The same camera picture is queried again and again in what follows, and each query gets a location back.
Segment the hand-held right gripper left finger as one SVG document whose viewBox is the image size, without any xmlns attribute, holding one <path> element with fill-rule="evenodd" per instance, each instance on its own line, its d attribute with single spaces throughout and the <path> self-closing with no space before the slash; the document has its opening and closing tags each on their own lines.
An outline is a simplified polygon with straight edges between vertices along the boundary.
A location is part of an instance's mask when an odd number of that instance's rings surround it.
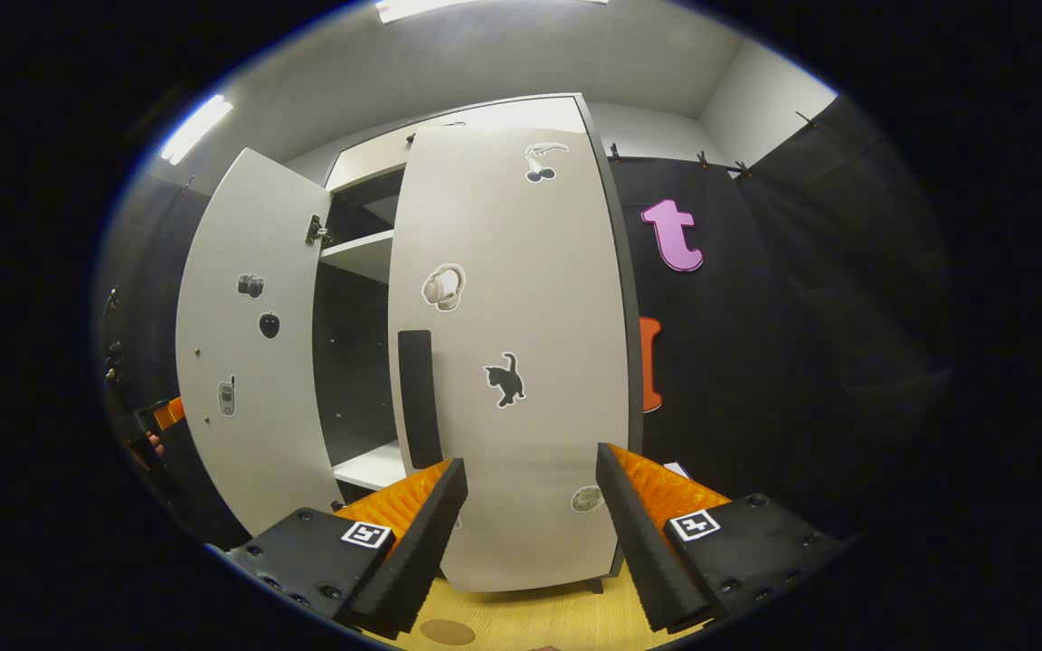
<svg viewBox="0 0 1042 651">
<path fill-rule="evenodd" d="M 410 633 L 468 497 L 450 458 L 334 514 L 301 507 L 227 553 L 257 589 L 319 625 Z"/>
</svg>

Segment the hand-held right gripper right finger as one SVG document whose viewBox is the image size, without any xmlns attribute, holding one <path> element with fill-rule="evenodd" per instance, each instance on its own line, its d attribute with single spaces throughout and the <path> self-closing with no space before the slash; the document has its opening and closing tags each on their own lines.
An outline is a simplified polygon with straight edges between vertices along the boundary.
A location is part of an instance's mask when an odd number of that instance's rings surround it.
<svg viewBox="0 0 1042 651">
<path fill-rule="evenodd" d="M 596 482 L 654 631 L 727 627 L 847 552 L 767 495 L 731 500 L 609 442 Z"/>
</svg>

